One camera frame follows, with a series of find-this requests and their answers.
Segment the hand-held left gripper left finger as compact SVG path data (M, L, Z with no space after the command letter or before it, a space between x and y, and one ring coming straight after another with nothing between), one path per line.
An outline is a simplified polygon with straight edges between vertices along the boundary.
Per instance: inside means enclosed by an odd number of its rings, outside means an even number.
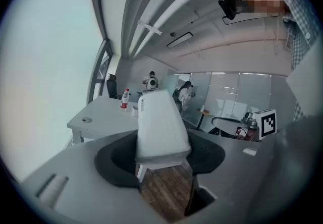
M21 185L46 223L162 223L135 176L135 131L73 145Z

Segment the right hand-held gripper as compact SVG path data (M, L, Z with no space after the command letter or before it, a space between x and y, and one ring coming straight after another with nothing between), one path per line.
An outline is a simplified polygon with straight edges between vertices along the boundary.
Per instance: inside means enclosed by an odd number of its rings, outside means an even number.
M249 141L259 142L263 140L265 136L277 132L277 116L275 109L264 109L254 113L247 112L242 118L242 121L231 118L214 117L211 123L213 128L208 132L209 134L232 139L237 139L237 132L244 127L244 124L246 124L250 130L254 130L253 134L247 133L247 139Z

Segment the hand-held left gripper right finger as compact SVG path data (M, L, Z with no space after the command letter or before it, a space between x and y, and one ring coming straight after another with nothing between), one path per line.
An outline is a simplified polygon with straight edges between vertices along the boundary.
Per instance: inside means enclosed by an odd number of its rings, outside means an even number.
M260 143L188 134L194 179L186 223L261 223L285 210L283 133Z

